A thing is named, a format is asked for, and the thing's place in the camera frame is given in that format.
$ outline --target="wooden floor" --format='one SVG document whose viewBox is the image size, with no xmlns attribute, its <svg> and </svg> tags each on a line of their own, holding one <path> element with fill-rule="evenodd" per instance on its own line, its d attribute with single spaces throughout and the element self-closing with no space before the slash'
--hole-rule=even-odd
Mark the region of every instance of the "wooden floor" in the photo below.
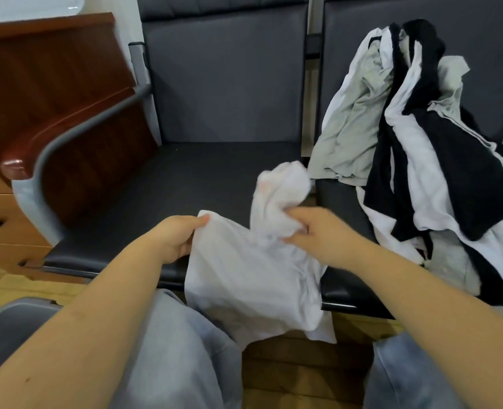
<svg viewBox="0 0 503 409">
<path fill-rule="evenodd" d="M 84 285 L 32 281 L 0 270 L 0 306 L 21 297 L 69 303 Z M 244 409 L 357 409 L 371 366 L 371 343 L 401 331 L 392 321 L 333 314 L 339 344 L 290 332 L 251 344 L 243 354 Z"/>
</svg>

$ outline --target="gray plastic bin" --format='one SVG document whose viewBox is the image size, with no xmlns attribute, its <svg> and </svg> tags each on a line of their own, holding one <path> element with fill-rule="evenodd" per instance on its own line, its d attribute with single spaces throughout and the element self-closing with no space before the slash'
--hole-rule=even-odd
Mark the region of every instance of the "gray plastic bin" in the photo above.
<svg viewBox="0 0 503 409">
<path fill-rule="evenodd" d="M 25 297 L 0 308 L 0 366 L 62 307 L 52 300 Z"/>
</svg>

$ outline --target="black seat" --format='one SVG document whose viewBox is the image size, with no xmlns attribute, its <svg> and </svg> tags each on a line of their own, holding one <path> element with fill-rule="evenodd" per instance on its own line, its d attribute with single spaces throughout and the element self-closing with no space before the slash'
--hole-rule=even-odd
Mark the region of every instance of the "black seat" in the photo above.
<svg viewBox="0 0 503 409">
<path fill-rule="evenodd" d="M 45 268 L 93 277 L 140 234 L 208 209 L 248 226 L 257 176 L 301 155 L 308 0 L 138 0 L 163 144 Z M 182 289 L 186 265 L 160 286 Z"/>
<path fill-rule="evenodd" d="M 447 45 L 447 55 L 463 55 L 471 67 L 464 76 L 462 104 L 482 132 L 503 137 L 502 0 L 325 0 L 321 83 L 316 137 L 331 98 L 340 88 L 359 43 L 376 27 L 425 18 Z M 355 190 L 332 180 L 316 181 L 319 205 L 330 208 L 354 229 L 374 240 Z M 389 316 L 377 296 L 357 277 L 329 268 L 322 279 L 324 307 L 369 316 Z M 503 293 L 491 304 L 503 305 Z"/>
</svg>

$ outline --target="brown wooden furniture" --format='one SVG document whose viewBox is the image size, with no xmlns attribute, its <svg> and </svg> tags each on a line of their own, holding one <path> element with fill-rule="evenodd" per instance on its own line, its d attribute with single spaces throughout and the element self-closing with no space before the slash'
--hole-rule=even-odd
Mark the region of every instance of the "brown wooden furniture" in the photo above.
<svg viewBox="0 0 503 409">
<path fill-rule="evenodd" d="M 36 279 L 82 281 L 39 271 L 50 244 L 20 211 L 9 178 L 26 178 L 41 147 L 94 110 L 132 95 L 135 85 L 111 13 L 0 23 L 0 268 Z M 43 189 L 65 225 L 92 211 L 156 149 L 139 104 L 57 150 Z"/>
</svg>

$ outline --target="person's left hand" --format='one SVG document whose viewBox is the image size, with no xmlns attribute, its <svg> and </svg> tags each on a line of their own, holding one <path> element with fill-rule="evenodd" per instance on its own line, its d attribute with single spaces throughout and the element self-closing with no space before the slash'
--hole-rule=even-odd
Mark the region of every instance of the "person's left hand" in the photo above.
<svg viewBox="0 0 503 409">
<path fill-rule="evenodd" d="M 161 250 L 164 264 L 173 263 L 179 258 L 191 253 L 193 232 L 204 227 L 210 220 L 210 215 L 196 216 L 169 216 L 162 220 L 145 236 Z"/>
</svg>

